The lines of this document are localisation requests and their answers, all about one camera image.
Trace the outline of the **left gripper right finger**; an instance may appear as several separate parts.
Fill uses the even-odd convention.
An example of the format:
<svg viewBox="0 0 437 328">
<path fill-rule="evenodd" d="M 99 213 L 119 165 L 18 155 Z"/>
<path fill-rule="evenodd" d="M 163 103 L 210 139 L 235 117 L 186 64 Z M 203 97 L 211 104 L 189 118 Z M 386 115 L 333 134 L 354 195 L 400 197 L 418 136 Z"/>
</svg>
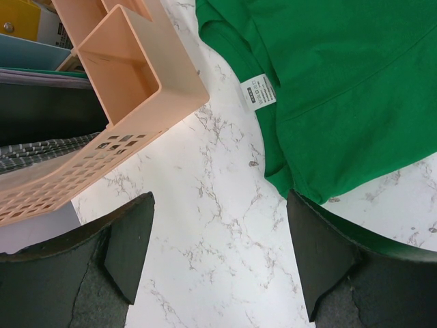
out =
<svg viewBox="0 0 437 328">
<path fill-rule="evenodd" d="M 436 326 L 436 252 L 372 232 L 295 191 L 287 216 L 309 322 Z"/>
</svg>

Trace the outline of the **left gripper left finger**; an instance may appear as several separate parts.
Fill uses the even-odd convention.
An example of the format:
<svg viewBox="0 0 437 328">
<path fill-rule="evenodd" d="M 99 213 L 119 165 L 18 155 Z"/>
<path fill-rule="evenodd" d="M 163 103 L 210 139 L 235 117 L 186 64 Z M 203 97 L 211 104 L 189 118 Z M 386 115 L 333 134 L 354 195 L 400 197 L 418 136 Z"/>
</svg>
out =
<svg viewBox="0 0 437 328">
<path fill-rule="evenodd" d="M 154 196 L 1 254 L 2 327 L 124 327 L 150 241 Z"/>
</svg>

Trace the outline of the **green t shirt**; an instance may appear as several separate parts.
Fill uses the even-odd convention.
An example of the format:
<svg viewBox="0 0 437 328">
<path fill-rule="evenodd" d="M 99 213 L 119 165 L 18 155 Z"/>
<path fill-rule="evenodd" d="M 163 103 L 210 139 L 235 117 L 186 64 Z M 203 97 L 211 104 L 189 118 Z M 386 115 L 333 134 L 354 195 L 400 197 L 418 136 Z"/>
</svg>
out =
<svg viewBox="0 0 437 328">
<path fill-rule="evenodd" d="M 317 204 L 436 152 L 435 1 L 197 1 L 266 180 Z"/>
</svg>

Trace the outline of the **black binder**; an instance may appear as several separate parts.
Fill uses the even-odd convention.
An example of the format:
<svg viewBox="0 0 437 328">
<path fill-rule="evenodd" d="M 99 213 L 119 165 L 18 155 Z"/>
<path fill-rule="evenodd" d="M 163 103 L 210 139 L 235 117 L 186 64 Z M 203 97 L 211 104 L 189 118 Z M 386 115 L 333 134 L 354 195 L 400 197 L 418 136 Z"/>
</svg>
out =
<svg viewBox="0 0 437 328">
<path fill-rule="evenodd" d="M 109 123 L 93 90 L 1 85 L 1 145 L 79 137 Z"/>
</svg>

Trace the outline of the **peach file organizer basket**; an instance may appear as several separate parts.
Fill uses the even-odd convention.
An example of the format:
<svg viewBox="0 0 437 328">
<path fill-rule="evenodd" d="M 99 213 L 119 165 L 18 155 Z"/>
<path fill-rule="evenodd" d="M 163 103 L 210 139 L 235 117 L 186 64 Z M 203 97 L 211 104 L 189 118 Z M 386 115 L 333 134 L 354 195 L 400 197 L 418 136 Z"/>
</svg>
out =
<svg viewBox="0 0 437 328">
<path fill-rule="evenodd" d="M 80 150 L 2 175 L 3 226 L 62 207 L 209 99 L 161 2 L 54 6 L 108 123 Z"/>
</svg>

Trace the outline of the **yellow plastic folder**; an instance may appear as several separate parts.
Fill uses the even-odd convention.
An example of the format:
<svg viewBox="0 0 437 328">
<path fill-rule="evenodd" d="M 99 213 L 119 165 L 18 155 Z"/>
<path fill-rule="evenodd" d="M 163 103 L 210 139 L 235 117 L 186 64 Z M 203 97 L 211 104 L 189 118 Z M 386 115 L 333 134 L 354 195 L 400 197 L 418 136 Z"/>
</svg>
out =
<svg viewBox="0 0 437 328">
<path fill-rule="evenodd" d="M 0 0 L 1 34 L 36 41 L 40 15 L 33 1 Z"/>
</svg>

